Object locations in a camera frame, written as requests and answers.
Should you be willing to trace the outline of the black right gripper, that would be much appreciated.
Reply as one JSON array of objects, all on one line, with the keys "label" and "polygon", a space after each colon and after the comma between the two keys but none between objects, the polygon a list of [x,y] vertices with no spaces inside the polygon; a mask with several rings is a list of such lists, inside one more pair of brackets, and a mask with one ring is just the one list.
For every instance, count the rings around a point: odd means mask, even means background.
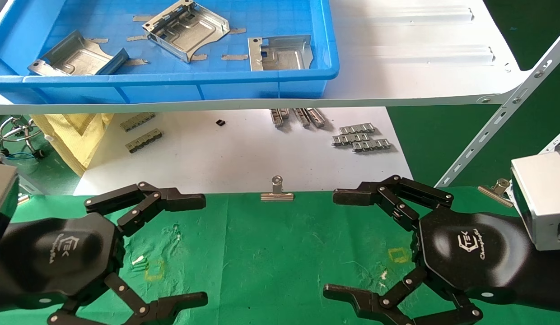
[{"label": "black right gripper", "polygon": [[[405,200],[432,209],[421,218]],[[414,180],[393,175],[363,181],[356,189],[335,189],[336,205],[376,205],[406,231],[418,232],[418,265],[384,295],[326,284],[323,296],[347,302],[358,318],[383,325],[474,325],[484,317],[469,298],[491,304],[537,306],[539,288],[530,274],[535,249],[523,223],[493,213],[459,213],[453,196]],[[398,305],[421,284],[455,309],[410,318]]]}]

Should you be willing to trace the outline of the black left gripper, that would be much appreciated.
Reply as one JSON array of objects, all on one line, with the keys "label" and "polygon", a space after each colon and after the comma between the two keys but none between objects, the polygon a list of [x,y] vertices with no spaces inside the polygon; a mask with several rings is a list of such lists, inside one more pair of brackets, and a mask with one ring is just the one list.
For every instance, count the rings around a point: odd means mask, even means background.
[{"label": "black left gripper", "polygon": [[[8,308],[42,309],[63,304],[49,325],[101,325],[78,317],[110,288],[133,313],[124,325],[172,325],[179,312],[208,304],[205,292],[161,297],[145,303],[117,273],[131,237],[160,212],[200,210],[204,194],[146,182],[88,198],[81,218],[45,218],[8,226]],[[117,226],[103,215],[130,208]]]}]

